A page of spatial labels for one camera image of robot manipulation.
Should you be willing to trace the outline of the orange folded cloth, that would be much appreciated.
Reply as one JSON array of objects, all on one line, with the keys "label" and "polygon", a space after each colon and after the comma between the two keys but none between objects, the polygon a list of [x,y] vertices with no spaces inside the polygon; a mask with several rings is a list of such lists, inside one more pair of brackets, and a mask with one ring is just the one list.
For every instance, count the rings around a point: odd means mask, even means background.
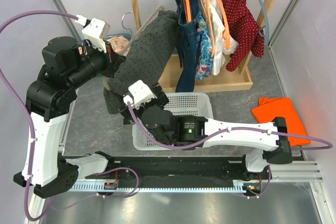
[{"label": "orange folded cloth", "polygon": [[258,123],[271,122],[276,117],[285,118],[289,134],[308,136],[290,98],[260,97],[258,106],[251,112]]}]

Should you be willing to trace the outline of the orange hanger of white garment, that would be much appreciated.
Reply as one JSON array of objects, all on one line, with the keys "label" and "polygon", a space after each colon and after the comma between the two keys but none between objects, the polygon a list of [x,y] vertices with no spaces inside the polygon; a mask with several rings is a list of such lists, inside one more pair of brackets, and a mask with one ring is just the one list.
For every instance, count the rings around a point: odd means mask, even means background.
[{"label": "orange hanger of white garment", "polygon": [[229,25],[228,25],[227,16],[226,16],[225,9],[223,7],[222,1],[221,0],[216,0],[216,1],[219,4],[220,11],[221,11],[222,18],[223,18],[223,22],[224,22],[225,30],[222,32],[222,37],[225,40],[225,48],[227,50],[229,50],[230,49],[230,32],[229,32]]}]

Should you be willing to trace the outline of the blue denim skirt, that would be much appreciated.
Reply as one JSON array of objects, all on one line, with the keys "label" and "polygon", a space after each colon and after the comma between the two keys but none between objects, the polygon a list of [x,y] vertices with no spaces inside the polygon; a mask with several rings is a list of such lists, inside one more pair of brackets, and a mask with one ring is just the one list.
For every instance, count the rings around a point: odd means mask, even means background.
[{"label": "blue denim skirt", "polygon": [[181,30],[180,39],[176,49],[178,52],[180,67],[183,71],[176,85],[176,92],[193,92],[195,86],[196,71],[196,19],[201,14],[200,1],[190,0],[192,20],[186,21],[183,0],[175,0],[177,5],[178,25]]}]

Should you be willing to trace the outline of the white garment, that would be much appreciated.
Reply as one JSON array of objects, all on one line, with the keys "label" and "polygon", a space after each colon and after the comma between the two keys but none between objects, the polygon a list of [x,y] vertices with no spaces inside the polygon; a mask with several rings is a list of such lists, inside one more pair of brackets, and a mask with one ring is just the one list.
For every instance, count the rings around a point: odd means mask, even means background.
[{"label": "white garment", "polygon": [[225,30],[225,28],[219,4],[216,0],[209,0],[209,2],[215,38],[215,52],[212,75],[216,76],[220,73],[221,67],[225,63],[224,55],[233,54],[238,47],[238,42],[234,38],[230,37],[230,49],[227,50],[225,48],[225,40],[222,37],[222,32]]}]

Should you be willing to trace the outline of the peach hanger of floral garment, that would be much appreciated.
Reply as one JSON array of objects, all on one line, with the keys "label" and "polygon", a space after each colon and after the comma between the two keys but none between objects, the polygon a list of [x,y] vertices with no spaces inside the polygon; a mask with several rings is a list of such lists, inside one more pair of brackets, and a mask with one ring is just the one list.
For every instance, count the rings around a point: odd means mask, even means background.
[{"label": "peach hanger of floral garment", "polygon": [[215,52],[215,38],[214,38],[214,31],[213,31],[211,11],[210,11],[210,2],[209,2],[209,0],[199,0],[199,1],[200,1],[200,4],[201,4],[201,7],[202,7],[203,17],[206,21],[206,24],[207,24],[207,27],[208,27],[208,30],[209,30],[209,36],[211,38],[211,42],[212,42],[212,46],[213,46],[211,57],[213,57],[214,52]]}]

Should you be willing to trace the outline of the white plastic basket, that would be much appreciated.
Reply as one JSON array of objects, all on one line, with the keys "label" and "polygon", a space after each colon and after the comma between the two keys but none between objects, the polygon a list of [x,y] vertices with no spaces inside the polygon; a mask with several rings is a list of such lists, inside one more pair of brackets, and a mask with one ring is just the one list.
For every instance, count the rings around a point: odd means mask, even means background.
[{"label": "white plastic basket", "polygon": [[[201,92],[167,93],[169,102],[164,110],[169,110],[175,116],[194,115],[213,119],[213,110],[209,97]],[[139,151],[161,151],[167,148],[151,142],[136,126],[132,126],[133,146]]]}]

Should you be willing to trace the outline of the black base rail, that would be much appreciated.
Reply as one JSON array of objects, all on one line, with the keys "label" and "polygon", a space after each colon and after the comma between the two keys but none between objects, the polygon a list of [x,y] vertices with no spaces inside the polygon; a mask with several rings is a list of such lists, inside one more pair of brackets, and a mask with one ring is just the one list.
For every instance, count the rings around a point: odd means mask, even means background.
[{"label": "black base rail", "polygon": [[85,178],[115,179],[119,188],[209,188],[230,187],[234,180],[268,180],[269,171],[249,172],[243,156],[115,156],[104,175]]}]

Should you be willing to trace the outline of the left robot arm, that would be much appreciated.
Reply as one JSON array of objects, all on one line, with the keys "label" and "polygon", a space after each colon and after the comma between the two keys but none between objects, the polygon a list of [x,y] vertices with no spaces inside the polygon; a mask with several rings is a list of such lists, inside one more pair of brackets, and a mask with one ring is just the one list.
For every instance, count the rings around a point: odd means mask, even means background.
[{"label": "left robot arm", "polygon": [[27,90],[26,108],[34,123],[33,146],[22,172],[14,182],[33,186],[42,199],[67,192],[77,180],[99,174],[111,178],[115,173],[112,157],[102,151],[79,158],[65,158],[58,152],[62,129],[77,98],[77,89],[101,74],[113,77],[125,56],[116,53],[109,42],[106,50],[94,49],[89,40],[53,38],[43,48],[42,66],[37,80]]}]

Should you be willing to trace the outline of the grey dotted skirt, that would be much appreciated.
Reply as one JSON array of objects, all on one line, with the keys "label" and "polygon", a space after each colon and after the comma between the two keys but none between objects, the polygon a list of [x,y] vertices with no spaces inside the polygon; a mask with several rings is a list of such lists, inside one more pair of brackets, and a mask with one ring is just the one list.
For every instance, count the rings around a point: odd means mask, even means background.
[{"label": "grey dotted skirt", "polygon": [[119,113],[124,105],[123,96],[128,87],[138,80],[149,87],[160,79],[171,54],[180,39],[178,14],[172,10],[161,10],[135,40],[113,78],[106,80],[109,89],[103,90],[109,114]]}]

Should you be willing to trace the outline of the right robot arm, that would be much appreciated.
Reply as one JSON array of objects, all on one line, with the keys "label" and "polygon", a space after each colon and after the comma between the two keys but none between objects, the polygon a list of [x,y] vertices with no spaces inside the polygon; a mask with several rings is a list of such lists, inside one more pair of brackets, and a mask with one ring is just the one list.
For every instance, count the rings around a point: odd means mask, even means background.
[{"label": "right robot arm", "polygon": [[195,115],[174,115],[166,109],[168,96],[157,83],[148,87],[139,80],[128,88],[120,114],[152,143],[170,150],[193,150],[212,146],[245,146],[253,151],[245,156],[241,174],[254,178],[270,164],[284,165],[293,161],[286,121],[275,118],[262,124],[218,121]]}]

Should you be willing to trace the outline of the beige clothes hanger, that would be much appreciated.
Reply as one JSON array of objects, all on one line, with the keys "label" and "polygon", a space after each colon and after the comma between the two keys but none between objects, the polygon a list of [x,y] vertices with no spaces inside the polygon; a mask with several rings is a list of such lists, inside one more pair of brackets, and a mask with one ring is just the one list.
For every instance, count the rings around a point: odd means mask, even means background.
[{"label": "beige clothes hanger", "polygon": [[148,21],[132,36],[127,54],[129,60],[117,72],[121,77],[103,78],[104,94],[121,94],[133,81],[141,79],[152,86],[161,77],[163,70],[174,51],[174,28],[177,14],[171,10],[159,9],[156,16]]}]

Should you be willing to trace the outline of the blue floral garment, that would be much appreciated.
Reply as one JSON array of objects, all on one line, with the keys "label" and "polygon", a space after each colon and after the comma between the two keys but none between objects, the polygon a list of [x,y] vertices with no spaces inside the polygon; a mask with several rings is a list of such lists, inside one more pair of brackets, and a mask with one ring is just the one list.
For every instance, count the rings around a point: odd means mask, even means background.
[{"label": "blue floral garment", "polygon": [[210,38],[207,23],[202,14],[196,18],[196,70],[195,78],[202,81],[209,77],[212,73],[213,67],[213,44]]}]

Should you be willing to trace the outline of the teal tub with clothes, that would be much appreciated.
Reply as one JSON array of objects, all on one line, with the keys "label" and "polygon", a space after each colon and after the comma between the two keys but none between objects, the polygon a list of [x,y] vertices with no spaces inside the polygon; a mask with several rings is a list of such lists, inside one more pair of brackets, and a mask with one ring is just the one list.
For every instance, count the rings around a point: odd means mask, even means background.
[{"label": "teal tub with clothes", "polygon": [[131,44],[127,35],[110,35],[105,38],[111,44],[113,52],[126,56],[130,50]]}]

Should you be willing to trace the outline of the red dotted garment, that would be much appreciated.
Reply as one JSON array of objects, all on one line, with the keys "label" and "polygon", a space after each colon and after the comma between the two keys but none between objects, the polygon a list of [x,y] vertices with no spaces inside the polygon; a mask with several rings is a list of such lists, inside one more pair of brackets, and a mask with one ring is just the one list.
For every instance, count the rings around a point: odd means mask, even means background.
[{"label": "red dotted garment", "polygon": [[238,47],[230,54],[226,65],[226,70],[233,72],[249,52],[258,58],[264,55],[264,32],[248,9],[246,0],[222,0],[222,3],[229,33],[238,42]]}]

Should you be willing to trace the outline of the wooden clothes rack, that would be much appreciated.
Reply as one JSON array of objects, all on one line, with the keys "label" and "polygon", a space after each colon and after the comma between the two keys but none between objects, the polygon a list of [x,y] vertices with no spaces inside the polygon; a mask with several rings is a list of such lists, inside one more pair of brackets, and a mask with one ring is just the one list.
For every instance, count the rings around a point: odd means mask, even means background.
[{"label": "wooden clothes rack", "polygon": [[[263,0],[265,10],[261,10],[257,23],[262,27],[267,23],[267,15],[270,13],[275,0]],[[131,0],[135,24],[137,29],[141,27],[138,0]],[[223,70],[217,76],[211,76],[203,81],[196,81],[194,91],[196,92],[222,92],[249,90],[253,86],[253,81],[248,69],[248,63],[252,53],[249,52],[242,60],[238,68],[229,72]],[[174,92],[178,78],[182,69],[178,66],[177,54],[173,54],[167,63],[167,66],[159,79],[159,83],[165,92]]]}]

